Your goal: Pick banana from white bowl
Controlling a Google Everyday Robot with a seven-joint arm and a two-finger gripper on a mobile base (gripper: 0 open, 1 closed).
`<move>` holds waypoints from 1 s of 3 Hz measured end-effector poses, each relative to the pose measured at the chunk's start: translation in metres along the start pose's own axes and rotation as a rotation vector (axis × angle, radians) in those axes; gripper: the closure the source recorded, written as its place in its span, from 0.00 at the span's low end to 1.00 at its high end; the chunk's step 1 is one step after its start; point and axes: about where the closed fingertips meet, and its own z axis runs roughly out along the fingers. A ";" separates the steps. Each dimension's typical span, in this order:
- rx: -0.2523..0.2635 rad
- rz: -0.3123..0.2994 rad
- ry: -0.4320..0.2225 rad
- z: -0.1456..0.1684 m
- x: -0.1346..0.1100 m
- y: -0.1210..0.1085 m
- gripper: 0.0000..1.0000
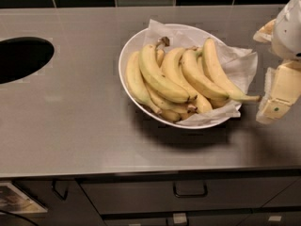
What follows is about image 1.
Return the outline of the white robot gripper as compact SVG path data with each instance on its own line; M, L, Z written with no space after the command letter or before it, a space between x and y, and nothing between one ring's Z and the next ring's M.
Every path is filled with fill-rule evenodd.
M290 0L278 14L262 26L253 40L271 42L272 51L283 59L301 59L301 0ZM268 68L264 96L256 121L270 124L281 119L301 96L301 63L284 60L276 69Z

